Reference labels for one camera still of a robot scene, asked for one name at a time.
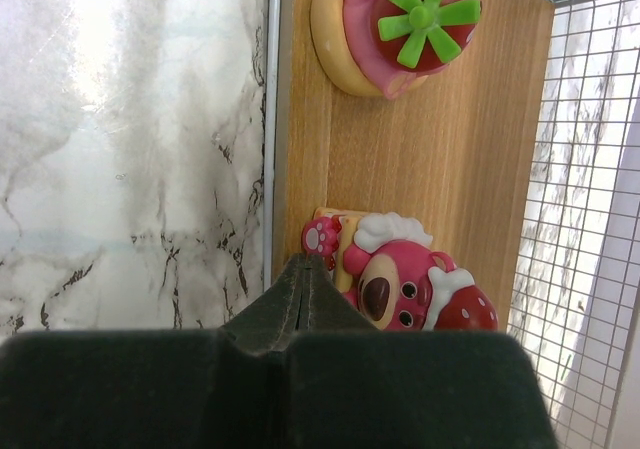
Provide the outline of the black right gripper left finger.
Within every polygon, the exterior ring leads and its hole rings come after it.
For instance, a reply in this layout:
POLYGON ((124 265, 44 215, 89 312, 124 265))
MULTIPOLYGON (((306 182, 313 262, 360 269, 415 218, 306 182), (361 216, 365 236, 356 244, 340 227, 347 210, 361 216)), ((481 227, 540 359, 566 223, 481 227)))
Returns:
POLYGON ((275 448, 305 259, 217 329, 25 332, 1 346, 5 448, 275 448))

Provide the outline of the pink bear strawberry tart toy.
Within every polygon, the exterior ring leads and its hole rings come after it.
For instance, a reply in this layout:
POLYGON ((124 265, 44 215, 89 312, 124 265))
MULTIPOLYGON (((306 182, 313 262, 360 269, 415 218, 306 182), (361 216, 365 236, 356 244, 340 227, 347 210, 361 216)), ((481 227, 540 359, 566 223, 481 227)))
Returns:
POLYGON ((311 0, 310 29, 335 86, 395 99, 459 57, 481 13, 481 0, 311 0))

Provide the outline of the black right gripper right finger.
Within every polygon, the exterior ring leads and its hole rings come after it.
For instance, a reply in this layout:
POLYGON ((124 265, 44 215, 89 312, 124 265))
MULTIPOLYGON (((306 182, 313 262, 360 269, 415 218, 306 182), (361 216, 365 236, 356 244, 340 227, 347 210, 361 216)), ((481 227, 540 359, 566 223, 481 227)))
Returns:
POLYGON ((487 331, 294 339, 297 448, 555 448, 529 357, 487 331))

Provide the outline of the pink bear cake car toy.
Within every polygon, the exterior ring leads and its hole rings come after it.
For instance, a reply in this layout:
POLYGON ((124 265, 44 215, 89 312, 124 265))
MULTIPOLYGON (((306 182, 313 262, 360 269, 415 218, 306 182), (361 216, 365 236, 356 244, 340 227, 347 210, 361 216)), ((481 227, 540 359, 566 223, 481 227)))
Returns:
POLYGON ((319 208, 301 234, 335 287, 385 331, 498 329, 498 315, 469 271, 444 252, 415 218, 395 212, 319 208))

